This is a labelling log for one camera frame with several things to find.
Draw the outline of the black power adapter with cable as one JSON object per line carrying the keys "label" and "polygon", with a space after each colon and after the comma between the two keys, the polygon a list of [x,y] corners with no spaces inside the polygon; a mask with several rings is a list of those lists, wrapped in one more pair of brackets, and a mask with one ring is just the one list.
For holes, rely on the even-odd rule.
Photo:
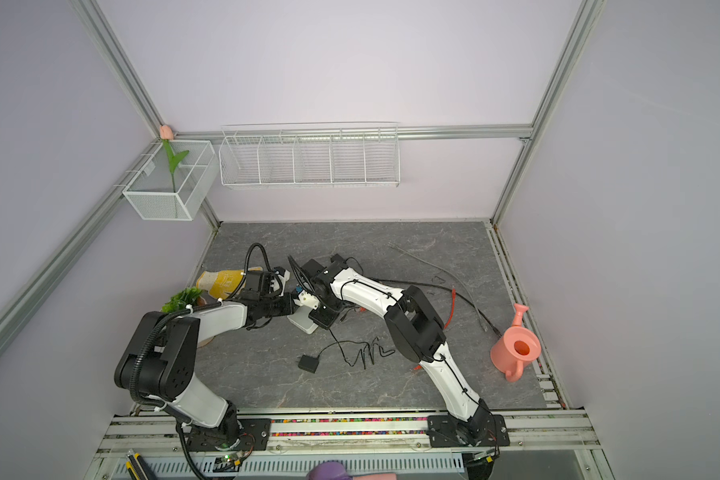
{"label": "black power adapter with cable", "polygon": [[339,351],[342,361],[349,368],[361,366],[363,370],[375,365],[378,358],[388,358],[396,353],[394,348],[386,348],[378,336],[371,341],[359,341],[339,339],[332,330],[329,333],[332,342],[315,355],[303,354],[297,363],[299,369],[308,373],[316,373],[323,355],[333,348]]}

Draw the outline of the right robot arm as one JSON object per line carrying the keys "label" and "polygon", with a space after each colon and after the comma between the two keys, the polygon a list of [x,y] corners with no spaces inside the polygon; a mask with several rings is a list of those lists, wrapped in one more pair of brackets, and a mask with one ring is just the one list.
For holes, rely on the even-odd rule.
{"label": "right robot arm", "polygon": [[395,351],[421,366],[441,394],[457,444],[499,444],[498,417],[456,365],[445,322],[420,288],[387,286],[359,273],[339,255],[327,266],[315,260],[300,265],[291,255],[287,259],[300,291],[316,301],[309,320],[329,331],[352,307],[381,318]]}

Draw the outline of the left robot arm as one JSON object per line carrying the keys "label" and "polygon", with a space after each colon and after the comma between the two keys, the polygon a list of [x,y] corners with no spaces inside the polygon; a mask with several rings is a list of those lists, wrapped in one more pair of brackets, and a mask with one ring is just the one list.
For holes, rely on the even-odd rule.
{"label": "left robot arm", "polygon": [[115,369],[115,385],[135,403],[174,417],[179,428],[190,427],[209,446],[235,448],[245,435],[237,407],[195,374],[198,345],[225,332],[260,329],[294,313],[294,300],[286,291],[289,278],[287,270],[271,266],[262,244],[251,244],[242,280],[226,298],[142,317]]}

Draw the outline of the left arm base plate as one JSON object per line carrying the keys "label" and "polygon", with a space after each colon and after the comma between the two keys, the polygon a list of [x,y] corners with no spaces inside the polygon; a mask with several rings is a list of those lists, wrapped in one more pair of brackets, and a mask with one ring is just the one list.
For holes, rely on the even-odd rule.
{"label": "left arm base plate", "polygon": [[188,450],[195,452],[263,451],[267,448],[272,419],[253,417],[224,421],[217,428],[191,426]]}

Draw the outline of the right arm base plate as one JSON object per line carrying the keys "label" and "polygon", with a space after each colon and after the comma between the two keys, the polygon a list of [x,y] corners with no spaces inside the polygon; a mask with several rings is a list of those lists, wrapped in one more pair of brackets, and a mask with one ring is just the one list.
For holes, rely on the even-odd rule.
{"label": "right arm base plate", "polygon": [[479,410],[474,418],[462,421],[450,414],[427,417],[430,445],[444,447],[507,447],[508,428],[503,416]]}

